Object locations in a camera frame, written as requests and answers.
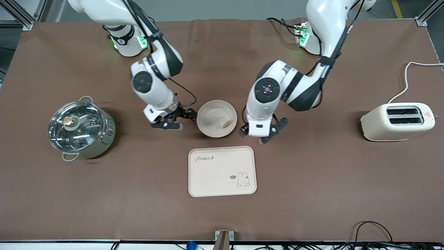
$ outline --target blue round object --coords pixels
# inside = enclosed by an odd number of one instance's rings
[[[194,241],[190,241],[186,244],[186,250],[196,250],[197,244]]]

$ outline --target yellow floor line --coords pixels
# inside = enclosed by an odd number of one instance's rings
[[[397,0],[392,0],[393,9],[395,9],[396,18],[402,18],[401,9],[399,9],[399,4]]]

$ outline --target brown table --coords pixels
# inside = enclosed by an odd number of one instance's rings
[[[158,25],[185,61],[174,79],[198,96],[196,110],[221,99],[240,118],[265,63],[281,59],[307,72],[316,60],[269,21]],[[359,131],[363,114],[403,89],[407,62],[437,62],[414,20],[358,21],[322,105],[294,112],[281,103],[276,114],[289,124],[266,145],[239,137],[240,123],[222,139],[189,121],[181,132],[151,129],[128,77],[143,55],[120,56],[106,36],[94,23],[35,23],[22,34],[0,96],[0,239],[206,239],[230,229],[237,240],[350,240],[358,222],[374,220],[395,241],[443,240],[441,120],[404,142],[369,142]],[[443,81],[439,67],[412,65],[397,101],[424,102],[444,116]],[[112,115],[117,137],[102,157],[66,163],[48,141],[49,119],[84,95]],[[188,152],[238,145],[254,149],[256,193],[191,197]],[[365,226],[360,240],[387,238]]]

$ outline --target gray floor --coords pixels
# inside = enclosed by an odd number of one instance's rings
[[[134,0],[156,21],[187,21],[195,19],[256,19],[268,17],[294,19],[305,16],[308,0]],[[404,18],[417,16],[430,0],[398,0]],[[378,0],[360,19],[396,18],[391,0]],[[86,15],[75,12],[66,0],[54,0],[46,21],[91,22]],[[428,21],[428,30],[437,54],[444,60],[444,8]],[[0,28],[0,47],[15,49],[20,29]],[[0,70],[7,72],[14,51],[0,49]]]

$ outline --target pot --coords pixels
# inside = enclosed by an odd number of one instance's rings
[[[89,159],[109,148],[115,137],[115,124],[91,97],[84,96],[61,107],[52,116],[48,136],[51,145],[62,151],[64,161]]]

